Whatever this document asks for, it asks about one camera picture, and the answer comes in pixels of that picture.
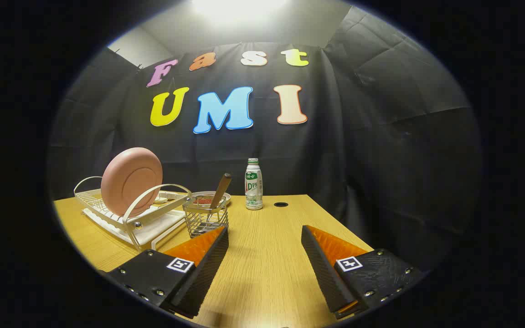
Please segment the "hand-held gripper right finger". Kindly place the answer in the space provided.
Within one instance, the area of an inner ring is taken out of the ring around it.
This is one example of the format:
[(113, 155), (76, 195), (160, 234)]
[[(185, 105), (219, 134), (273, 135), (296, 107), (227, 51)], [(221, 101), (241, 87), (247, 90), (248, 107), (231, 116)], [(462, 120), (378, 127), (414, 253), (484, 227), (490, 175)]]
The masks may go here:
[(337, 319), (381, 307), (424, 276), (390, 251), (367, 251), (310, 225), (302, 227), (301, 243)]

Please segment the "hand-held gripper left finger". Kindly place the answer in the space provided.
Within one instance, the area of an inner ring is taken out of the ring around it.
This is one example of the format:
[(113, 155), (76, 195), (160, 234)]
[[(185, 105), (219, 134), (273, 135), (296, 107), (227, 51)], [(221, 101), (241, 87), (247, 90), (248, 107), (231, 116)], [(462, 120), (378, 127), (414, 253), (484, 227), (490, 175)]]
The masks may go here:
[(197, 316), (229, 245), (228, 228), (219, 227), (168, 251), (148, 249), (106, 277), (165, 311)]

